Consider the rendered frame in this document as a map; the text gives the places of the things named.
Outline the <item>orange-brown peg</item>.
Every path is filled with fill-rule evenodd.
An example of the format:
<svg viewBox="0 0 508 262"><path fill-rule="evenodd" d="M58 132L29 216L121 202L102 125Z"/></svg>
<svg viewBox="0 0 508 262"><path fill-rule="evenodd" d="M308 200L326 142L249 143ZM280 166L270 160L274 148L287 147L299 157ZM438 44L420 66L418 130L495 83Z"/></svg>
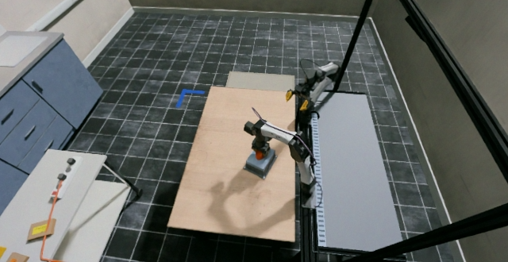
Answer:
<svg viewBox="0 0 508 262"><path fill-rule="evenodd" d="M264 158L264 155L262 154L262 152L261 152L261 151L259 151L259 150L257 150L257 151L256 151L256 158L257 158L258 160L261 160L261 159L263 159L263 158Z"/></svg>

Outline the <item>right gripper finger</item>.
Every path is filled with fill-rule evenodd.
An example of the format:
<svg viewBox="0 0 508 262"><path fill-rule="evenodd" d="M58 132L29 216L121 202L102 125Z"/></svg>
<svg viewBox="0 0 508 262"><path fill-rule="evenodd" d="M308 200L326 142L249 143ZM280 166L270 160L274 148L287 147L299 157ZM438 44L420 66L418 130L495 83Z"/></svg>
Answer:
<svg viewBox="0 0 508 262"><path fill-rule="evenodd" d="M285 95L285 96L286 96L286 95ZM292 93L291 93L291 91L290 91L290 92L288 92L288 93L287 93L287 96L286 96L286 100L287 100L287 102L291 99L291 97L292 97Z"/></svg>
<svg viewBox="0 0 508 262"><path fill-rule="evenodd" d="M308 104L307 100L304 102L300 110L307 110L306 105Z"/></svg>

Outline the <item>light blue flat plate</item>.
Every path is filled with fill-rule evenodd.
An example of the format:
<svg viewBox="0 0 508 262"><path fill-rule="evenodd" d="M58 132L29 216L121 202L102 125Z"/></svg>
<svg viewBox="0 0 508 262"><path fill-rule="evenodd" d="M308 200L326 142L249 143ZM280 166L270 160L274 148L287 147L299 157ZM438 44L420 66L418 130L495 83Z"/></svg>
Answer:
<svg viewBox="0 0 508 262"><path fill-rule="evenodd" d="M255 168L260 169L261 171L264 171L267 165L269 164L271 158L274 156L275 151L274 149L270 148L270 151L267 156L264 156L262 160L258 160L256 158L256 152L252 151L251 154L248 157L248 161L246 160L246 164L249 164ZM263 168L264 167L264 168Z"/></svg>

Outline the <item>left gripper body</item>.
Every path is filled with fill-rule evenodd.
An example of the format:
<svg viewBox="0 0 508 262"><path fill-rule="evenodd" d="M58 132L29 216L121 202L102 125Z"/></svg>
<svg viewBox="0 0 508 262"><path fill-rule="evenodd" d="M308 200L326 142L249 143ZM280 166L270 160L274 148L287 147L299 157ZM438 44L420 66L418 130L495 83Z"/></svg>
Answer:
<svg viewBox="0 0 508 262"><path fill-rule="evenodd" d="M251 149L254 149L254 150L257 149L257 150L261 151L265 156L267 156L267 154L270 151L269 144L270 143L265 142L265 140L259 142L256 140L256 138L254 138L254 140L252 141L253 146L251 147Z"/></svg>

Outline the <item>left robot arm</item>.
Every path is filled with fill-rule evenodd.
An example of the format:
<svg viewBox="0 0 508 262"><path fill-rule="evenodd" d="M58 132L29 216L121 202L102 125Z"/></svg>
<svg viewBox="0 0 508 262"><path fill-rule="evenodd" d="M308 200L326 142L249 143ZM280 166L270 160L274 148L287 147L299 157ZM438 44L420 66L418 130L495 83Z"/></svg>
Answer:
<svg viewBox="0 0 508 262"><path fill-rule="evenodd" d="M244 131L250 134L251 136L255 135L256 140L259 142L264 140L265 142L269 142L272 140L272 138L274 138L289 146L291 157L293 160L297 162L301 175L300 183L302 185L302 207L311 208L310 200L311 199L313 200L314 198L315 185L317 183L314 181L310 173L310 153L306 149L307 147L309 150L311 150L311 145L309 141L306 139L304 133L300 130L297 133L286 131L284 129L272 125L270 122L267 122L264 119L262 120L266 122L268 125L263 123L260 119L255 124L250 121L247 121L244 124ZM306 147L294 135L299 137L304 142ZM299 143L297 143L297 141Z"/></svg>

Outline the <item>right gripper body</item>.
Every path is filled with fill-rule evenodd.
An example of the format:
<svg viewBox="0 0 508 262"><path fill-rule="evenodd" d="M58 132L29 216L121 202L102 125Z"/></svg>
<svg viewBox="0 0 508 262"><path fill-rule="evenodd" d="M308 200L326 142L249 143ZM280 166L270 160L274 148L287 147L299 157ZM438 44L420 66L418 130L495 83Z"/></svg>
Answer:
<svg viewBox="0 0 508 262"><path fill-rule="evenodd" d="M307 93L304 92L304 91L301 93L301 92L299 92L299 91L297 91L295 89L294 89L294 91L292 89L290 89L290 90L287 91L287 93L291 91L292 96L296 95L299 98L301 98L301 97L305 98L307 100L307 102L308 102L308 104L306 105L306 107L308 109L310 107L310 102L311 102L310 94L308 94L308 93L310 92L311 89L310 89L310 87L308 87L306 89L307 89ZM286 93L286 96L287 96L287 93Z"/></svg>

